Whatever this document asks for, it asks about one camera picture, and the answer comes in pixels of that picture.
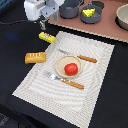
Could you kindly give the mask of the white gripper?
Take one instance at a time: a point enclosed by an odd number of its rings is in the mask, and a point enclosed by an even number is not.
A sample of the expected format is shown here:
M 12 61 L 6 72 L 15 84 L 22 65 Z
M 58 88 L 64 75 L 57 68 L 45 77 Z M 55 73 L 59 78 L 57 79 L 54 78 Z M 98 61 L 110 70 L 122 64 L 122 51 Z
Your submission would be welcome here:
M 45 30 L 45 22 L 51 17 L 58 19 L 59 7 L 64 0 L 25 0 L 24 9 L 29 21 L 37 21 L 42 30 Z

